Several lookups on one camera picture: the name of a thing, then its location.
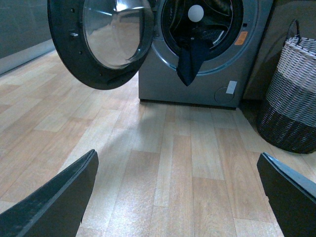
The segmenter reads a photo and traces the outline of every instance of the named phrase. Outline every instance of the gray wall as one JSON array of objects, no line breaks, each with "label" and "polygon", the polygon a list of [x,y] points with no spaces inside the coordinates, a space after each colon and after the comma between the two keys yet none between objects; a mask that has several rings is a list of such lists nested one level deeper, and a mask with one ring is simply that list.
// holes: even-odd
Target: gray wall
[{"label": "gray wall", "polygon": [[301,36],[316,39],[315,0],[276,0],[244,99],[262,100],[276,70],[291,20],[300,22]]},{"label": "gray wall", "polygon": [[49,39],[47,0],[0,0],[0,59]]}]

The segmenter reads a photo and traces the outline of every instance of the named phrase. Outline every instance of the dark wicker band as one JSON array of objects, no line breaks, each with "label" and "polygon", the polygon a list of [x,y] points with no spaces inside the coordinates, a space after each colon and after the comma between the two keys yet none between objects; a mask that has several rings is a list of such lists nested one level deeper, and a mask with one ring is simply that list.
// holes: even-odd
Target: dark wicker band
[{"label": "dark wicker band", "polygon": [[263,139],[283,150],[300,154],[316,151],[316,128],[278,113],[267,100],[263,101],[257,128]]}]

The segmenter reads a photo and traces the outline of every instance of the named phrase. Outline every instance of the wooden floor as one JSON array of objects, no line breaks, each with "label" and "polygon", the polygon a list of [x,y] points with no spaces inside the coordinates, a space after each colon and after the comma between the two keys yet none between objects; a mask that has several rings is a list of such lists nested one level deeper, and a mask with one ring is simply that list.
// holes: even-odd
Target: wooden floor
[{"label": "wooden floor", "polygon": [[316,181],[316,155],[266,143],[241,110],[140,103],[77,81],[56,52],[0,77],[0,211],[87,151],[99,154],[78,237],[280,237],[256,162]]}]

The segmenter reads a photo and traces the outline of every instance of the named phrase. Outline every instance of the open washing machine door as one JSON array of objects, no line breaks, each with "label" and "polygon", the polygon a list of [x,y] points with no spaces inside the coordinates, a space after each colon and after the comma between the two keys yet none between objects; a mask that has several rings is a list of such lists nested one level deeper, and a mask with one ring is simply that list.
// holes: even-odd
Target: open washing machine door
[{"label": "open washing machine door", "polygon": [[96,89],[128,82],[153,41],[148,0],[48,0],[49,27],[68,70]]}]

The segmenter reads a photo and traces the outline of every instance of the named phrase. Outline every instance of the washing machine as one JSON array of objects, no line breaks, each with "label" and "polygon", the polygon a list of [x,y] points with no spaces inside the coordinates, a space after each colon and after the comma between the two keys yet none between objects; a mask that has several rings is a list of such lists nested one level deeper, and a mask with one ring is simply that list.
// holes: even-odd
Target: washing machine
[{"label": "washing machine", "polygon": [[[48,18],[63,63],[90,87],[114,89],[139,71],[141,100],[234,108],[242,98],[272,3],[48,0]],[[183,38],[208,44],[190,85],[180,80],[177,70],[179,59],[186,60],[179,43]],[[196,56],[190,53],[194,62]]]}]

